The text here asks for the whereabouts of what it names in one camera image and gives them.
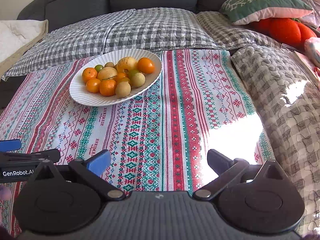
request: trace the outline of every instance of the white quilt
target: white quilt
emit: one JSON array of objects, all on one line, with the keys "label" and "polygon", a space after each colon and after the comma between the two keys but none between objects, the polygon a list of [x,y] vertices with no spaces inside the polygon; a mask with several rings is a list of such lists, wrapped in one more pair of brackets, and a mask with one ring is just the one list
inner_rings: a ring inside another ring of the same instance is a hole
[{"label": "white quilt", "polygon": [[48,33],[48,20],[0,21],[0,77]]}]

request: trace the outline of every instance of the white plate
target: white plate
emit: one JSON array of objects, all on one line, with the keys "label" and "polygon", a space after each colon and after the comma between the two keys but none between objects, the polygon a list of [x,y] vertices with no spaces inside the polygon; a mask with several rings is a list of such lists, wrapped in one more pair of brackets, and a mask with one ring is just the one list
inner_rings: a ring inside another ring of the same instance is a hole
[{"label": "white plate", "polygon": [[[130,95],[125,98],[118,98],[116,95],[111,97],[105,97],[100,93],[90,93],[86,90],[85,84],[82,81],[82,72],[88,67],[95,67],[98,64],[105,65],[107,62],[117,62],[123,57],[134,57],[136,60],[141,59],[142,57],[147,57],[151,59],[155,65],[155,71],[152,74],[146,74],[146,82],[139,88],[134,88],[131,90]],[[92,61],[85,64],[73,77],[69,92],[74,101],[85,106],[110,106],[118,103],[127,101],[135,96],[146,91],[151,87],[159,78],[162,71],[162,63],[160,58],[147,50],[143,49],[121,49],[115,50],[106,54],[103,54]]]}]

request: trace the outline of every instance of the metal screw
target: metal screw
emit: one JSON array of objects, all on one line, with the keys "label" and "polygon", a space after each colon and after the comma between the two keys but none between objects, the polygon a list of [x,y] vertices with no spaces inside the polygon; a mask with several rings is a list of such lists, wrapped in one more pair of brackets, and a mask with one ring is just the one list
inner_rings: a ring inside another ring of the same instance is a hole
[{"label": "metal screw", "polygon": [[196,191],[196,195],[200,198],[208,198],[211,196],[211,192],[207,189],[199,189]]},{"label": "metal screw", "polygon": [[117,189],[110,190],[108,192],[108,196],[111,198],[120,198],[120,197],[122,197],[122,195],[123,195],[123,192],[120,190],[117,190]]}]

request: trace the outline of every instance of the blanket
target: blanket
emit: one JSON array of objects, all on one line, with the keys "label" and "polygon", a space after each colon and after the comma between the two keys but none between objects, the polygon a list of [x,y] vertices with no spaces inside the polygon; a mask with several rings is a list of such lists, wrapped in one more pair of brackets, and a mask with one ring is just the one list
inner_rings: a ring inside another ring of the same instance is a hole
[{"label": "blanket", "polygon": [[0,21],[0,77],[48,34],[48,20]]},{"label": "blanket", "polygon": [[320,227],[320,93],[284,49],[252,46],[232,61],[252,96],[276,160],[305,203],[301,235]]},{"label": "blanket", "polygon": [[[217,177],[207,164],[209,149],[251,164],[274,158],[227,51],[157,55],[163,63],[158,81],[129,101],[106,107],[80,105],[69,94],[72,77],[94,57],[29,74],[0,117],[0,140],[20,139],[24,153],[57,148],[58,164],[108,149],[111,166],[102,178],[126,194],[192,194]],[[13,193],[11,202],[1,202],[3,225],[16,235],[12,202],[22,183],[7,185]]]},{"label": "blanket", "polygon": [[21,76],[117,49],[151,52],[175,49],[280,47],[268,36],[233,26],[218,12],[194,14],[177,8],[126,10],[97,16],[51,32],[2,77]]}]

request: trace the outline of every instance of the gray checkered blanket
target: gray checkered blanket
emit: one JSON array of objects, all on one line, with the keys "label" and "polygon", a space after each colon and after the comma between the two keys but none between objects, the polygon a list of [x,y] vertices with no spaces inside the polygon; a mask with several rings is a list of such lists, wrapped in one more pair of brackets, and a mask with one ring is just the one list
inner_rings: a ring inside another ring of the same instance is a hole
[{"label": "gray checkered blanket", "polygon": [[299,233],[305,235],[320,226],[320,92],[285,50],[246,47],[232,61],[277,161],[304,199]]},{"label": "gray checkered blanket", "polygon": [[196,15],[176,8],[140,9],[113,26],[104,53],[118,49],[152,52],[174,49],[219,49],[199,24]]},{"label": "gray checkered blanket", "polygon": [[21,76],[118,49],[152,52],[185,48],[236,49],[255,43],[278,46],[263,34],[232,26],[218,12],[195,15],[176,8],[133,9],[101,15],[49,33],[2,78],[6,80],[9,76]]},{"label": "gray checkered blanket", "polygon": [[219,12],[200,12],[197,19],[219,49],[239,49],[250,45],[281,47],[273,38],[252,31],[247,25],[232,25],[231,21]]},{"label": "gray checkered blanket", "polygon": [[42,42],[29,49],[2,79],[102,54],[110,29],[133,11],[100,15],[49,33]]}]

